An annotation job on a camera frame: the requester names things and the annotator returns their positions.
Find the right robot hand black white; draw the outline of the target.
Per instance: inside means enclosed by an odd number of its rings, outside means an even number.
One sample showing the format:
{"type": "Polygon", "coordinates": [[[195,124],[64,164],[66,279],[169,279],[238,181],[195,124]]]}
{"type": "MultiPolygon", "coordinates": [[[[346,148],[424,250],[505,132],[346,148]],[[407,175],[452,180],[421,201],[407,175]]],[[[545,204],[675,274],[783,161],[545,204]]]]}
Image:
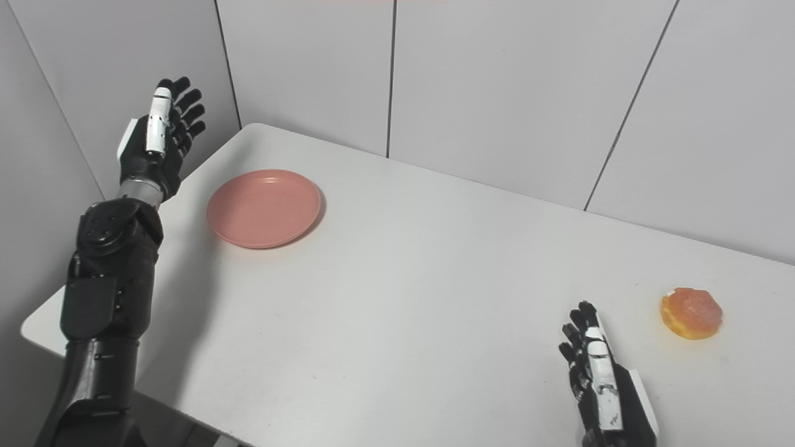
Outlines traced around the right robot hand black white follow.
{"type": "Polygon", "coordinates": [[[562,326],[559,351],[584,427],[582,446],[657,446],[658,420],[640,374],[614,359],[596,308],[583,300],[562,326]]]}

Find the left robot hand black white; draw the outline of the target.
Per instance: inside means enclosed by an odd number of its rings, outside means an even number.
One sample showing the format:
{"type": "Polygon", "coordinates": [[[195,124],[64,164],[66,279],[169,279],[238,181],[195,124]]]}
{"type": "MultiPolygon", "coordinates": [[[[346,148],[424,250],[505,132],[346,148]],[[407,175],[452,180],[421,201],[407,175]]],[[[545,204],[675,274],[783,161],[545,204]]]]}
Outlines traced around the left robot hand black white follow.
{"type": "Polygon", "coordinates": [[[117,147],[117,197],[157,207],[176,195],[185,158],[206,130],[201,99],[187,76],[158,83],[148,114],[130,120],[117,147]]]}

